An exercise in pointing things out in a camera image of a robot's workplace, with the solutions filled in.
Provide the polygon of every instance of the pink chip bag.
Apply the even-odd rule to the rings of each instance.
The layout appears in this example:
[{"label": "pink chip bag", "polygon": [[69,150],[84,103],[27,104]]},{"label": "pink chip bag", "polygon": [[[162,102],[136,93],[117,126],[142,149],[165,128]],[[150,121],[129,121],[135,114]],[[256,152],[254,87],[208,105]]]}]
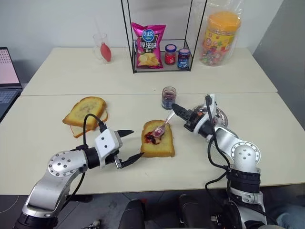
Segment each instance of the pink chip bag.
[{"label": "pink chip bag", "polygon": [[137,35],[137,67],[163,68],[160,53],[160,41],[165,25],[141,26],[132,22]]}]

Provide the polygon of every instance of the toasted bread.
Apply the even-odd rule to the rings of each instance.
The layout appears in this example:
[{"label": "toasted bread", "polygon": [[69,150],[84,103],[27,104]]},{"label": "toasted bread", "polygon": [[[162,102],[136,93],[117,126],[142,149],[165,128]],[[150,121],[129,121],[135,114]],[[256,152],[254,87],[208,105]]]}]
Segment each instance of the toasted bread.
[{"label": "toasted bread", "polygon": [[[87,114],[91,113],[100,117],[106,107],[106,103],[99,97],[86,97],[80,100],[70,113],[63,119],[63,123],[74,126],[83,126],[84,118]],[[86,128],[93,130],[97,125],[97,121],[94,117],[88,117],[86,122]]]},{"label": "toasted bread", "polygon": [[[108,113],[107,113],[106,110],[104,110],[104,112],[103,112],[103,114],[101,115],[100,119],[101,119],[103,122],[106,122],[106,121],[107,121],[107,119],[108,119]],[[83,128],[82,128],[82,127],[71,125],[70,128],[71,128],[71,131],[72,131],[73,136],[74,136],[75,138],[78,138],[78,137],[80,137],[80,136],[83,135]]]},{"label": "toasted bread", "polygon": [[164,121],[153,120],[145,123],[142,130],[142,146],[141,152],[144,153],[143,157],[168,157],[175,156],[175,149],[173,147],[173,134],[169,124],[165,125],[165,132],[161,137],[151,137],[151,131],[156,127],[162,125]]}]

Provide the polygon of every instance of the black cable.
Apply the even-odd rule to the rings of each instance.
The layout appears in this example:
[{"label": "black cable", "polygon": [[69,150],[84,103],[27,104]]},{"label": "black cable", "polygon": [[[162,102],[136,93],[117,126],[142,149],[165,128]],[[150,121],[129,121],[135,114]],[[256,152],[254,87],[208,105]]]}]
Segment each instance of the black cable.
[{"label": "black cable", "polygon": [[227,179],[227,188],[226,188],[226,193],[227,193],[227,196],[228,196],[228,199],[230,201],[230,179]]},{"label": "black cable", "polygon": [[217,151],[221,154],[221,156],[225,159],[225,161],[227,162],[228,167],[230,168],[230,161],[224,155],[223,151],[218,147],[218,143],[217,143],[217,139],[216,139],[216,132],[215,132],[215,128],[214,128],[214,121],[213,121],[213,117],[212,117],[212,113],[211,113],[211,109],[210,109],[211,101],[209,101],[208,98],[210,98],[210,96],[205,97],[205,102],[206,102],[206,108],[207,108],[208,115],[209,115],[209,120],[210,120],[210,123],[212,125],[212,132],[213,132],[215,147],[216,147]]},{"label": "black cable", "polygon": [[216,198],[216,197],[214,197],[213,195],[212,195],[212,193],[210,192],[210,190],[208,189],[208,185],[210,185],[210,184],[212,184],[212,183],[215,183],[215,182],[217,182],[217,181],[220,181],[225,175],[227,174],[227,171],[225,171],[220,177],[218,177],[217,179],[215,179],[215,180],[211,180],[211,181],[209,181],[209,182],[207,182],[206,184],[205,184],[205,190],[206,190],[206,192],[207,192],[207,194],[221,207],[221,208],[223,208],[224,207],[224,205]]},{"label": "black cable", "polygon": [[63,204],[62,206],[62,210],[64,209],[65,206],[67,206],[67,204],[70,202],[70,200],[72,199],[73,196],[75,196],[76,192],[78,191],[78,189],[80,188],[81,184],[82,184],[82,181],[84,180],[85,178],[85,174],[86,172],[84,172],[82,175],[81,175],[81,179],[76,187],[76,189],[74,190],[74,192],[70,195],[70,197],[66,200],[66,202]]},{"label": "black cable", "polygon": [[[89,116],[94,117],[94,118],[99,122],[99,124],[102,123],[102,121],[101,121],[97,116],[95,116],[94,114],[87,114],[87,115],[85,116],[85,118],[84,118],[84,123],[83,123],[83,129],[82,129],[82,131],[83,131],[83,145],[82,145],[82,146],[83,146],[84,148],[87,147],[87,144],[86,144],[86,122],[87,122],[87,119],[88,119]],[[67,204],[71,201],[72,197],[75,196],[76,192],[78,191],[78,189],[80,188],[80,186],[81,186],[81,184],[82,184],[82,181],[83,181],[84,178],[85,178],[85,174],[86,174],[86,172],[84,172],[84,173],[81,175],[81,179],[80,179],[80,181],[79,181],[79,183],[78,183],[76,189],[75,189],[74,192],[70,195],[70,197],[66,200],[66,202],[63,204],[63,206],[62,206],[62,208],[61,208],[62,210],[63,210],[63,208],[64,208],[65,206],[67,206]]]},{"label": "black cable", "polygon": [[213,141],[214,141],[214,137],[211,137],[210,142],[209,142],[209,145],[208,145],[208,158],[209,158],[209,161],[210,161],[210,163],[211,163],[213,166],[227,170],[227,169],[228,169],[227,167],[218,165],[218,164],[216,164],[216,163],[212,160],[212,157],[211,157],[211,146],[212,146]]},{"label": "black cable", "polygon": [[99,123],[102,123],[102,121],[97,117],[95,116],[94,114],[87,114],[85,116],[85,119],[84,119],[84,124],[83,124],[83,127],[82,127],[82,131],[83,131],[83,144],[86,145],[86,122],[87,122],[87,118],[89,116],[92,116],[93,118],[95,118]]}]

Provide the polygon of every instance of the orange lid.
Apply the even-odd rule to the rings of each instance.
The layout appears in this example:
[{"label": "orange lid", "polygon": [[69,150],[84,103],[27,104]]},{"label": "orange lid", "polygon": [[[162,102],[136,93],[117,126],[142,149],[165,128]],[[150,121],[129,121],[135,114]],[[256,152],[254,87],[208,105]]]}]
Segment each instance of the orange lid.
[{"label": "orange lid", "polygon": [[212,30],[236,31],[240,25],[240,18],[235,13],[229,11],[211,14],[208,19],[208,26]]}]

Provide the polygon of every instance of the spoon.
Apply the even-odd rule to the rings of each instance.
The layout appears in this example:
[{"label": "spoon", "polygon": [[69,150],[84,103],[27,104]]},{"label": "spoon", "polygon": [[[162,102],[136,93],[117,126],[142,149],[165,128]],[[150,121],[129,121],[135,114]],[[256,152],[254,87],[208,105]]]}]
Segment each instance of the spoon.
[{"label": "spoon", "polygon": [[155,130],[152,132],[152,135],[154,137],[160,137],[161,135],[164,134],[165,132],[165,125],[170,121],[170,119],[174,116],[175,112],[172,111],[166,118],[165,122],[163,123],[163,125],[158,126],[157,128],[155,128]]}]

